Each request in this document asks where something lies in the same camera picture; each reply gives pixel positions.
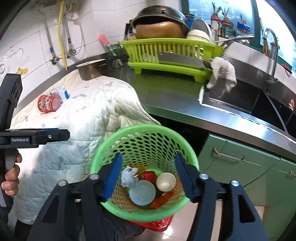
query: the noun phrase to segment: human hand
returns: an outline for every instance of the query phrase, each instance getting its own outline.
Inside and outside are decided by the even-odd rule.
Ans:
[[[16,157],[16,162],[22,162],[21,154],[18,154]],[[20,180],[18,179],[18,175],[20,174],[20,167],[15,165],[11,170],[9,170],[5,174],[5,182],[1,183],[2,189],[9,196],[14,196],[18,192],[18,185]]]

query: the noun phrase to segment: cooking pot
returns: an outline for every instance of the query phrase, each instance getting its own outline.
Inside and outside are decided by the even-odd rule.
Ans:
[[[154,24],[137,24],[136,32],[138,39],[185,38],[182,24],[172,20]]]
[[[82,80],[91,80],[104,75],[107,71],[106,59],[85,62],[76,66]]]
[[[76,67],[82,80],[91,80],[104,75],[112,66],[114,60],[121,59],[124,61],[124,59],[127,58],[128,56],[126,54],[119,54],[112,56],[107,60],[102,58],[76,65]]]
[[[143,8],[131,21],[131,26],[136,28],[140,25],[152,25],[156,23],[175,21],[182,24],[184,36],[189,32],[188,21],[182,12],[172,7],[154,5]]]

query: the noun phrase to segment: light blue lid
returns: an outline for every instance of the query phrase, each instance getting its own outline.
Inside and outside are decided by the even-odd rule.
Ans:
[[[145,206],[150,204],[156,195],[154,185],[146,180],[139,180],[137,184],[132,185],[129,190],[131,200],[139,205]]]

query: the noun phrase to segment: white towel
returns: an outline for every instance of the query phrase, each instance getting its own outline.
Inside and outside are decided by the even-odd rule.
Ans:
[[[208,89],[213,88],[219,79],[225,80],[225,88],[222,91],[222,95],[226,91],[230,92],[231,89],[237,85],[235,69],[229,61],[220,57],[215,57],[212,60],[211,67],[213,69],[213,74],[209,83],[207,84]]]

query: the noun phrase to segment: bowl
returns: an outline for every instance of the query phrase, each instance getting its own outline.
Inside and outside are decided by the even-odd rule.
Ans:
[[[134,204],[145,206],[154,200],[156,190],[151,182],[139,180],[137,184],[130,187],[129,196]]]
[[[160,191],[169,192],[176,186],[176,177],[169,172],[162,173],[156,179],[156,186]]]
[[[191,30],[194,29],[204,31],[210,37],[210,41],[213,41],[211,28],[204,20],[196,18],[191,25]]]
[[[197,29],[193,29],[191,30],[187,36],[187,39],[193,39],[193,40],[199,40],[199,41],[205,41],[205,42],[209,42],[210,41],[210,37],[209,35],[201,30],[197,30]]]

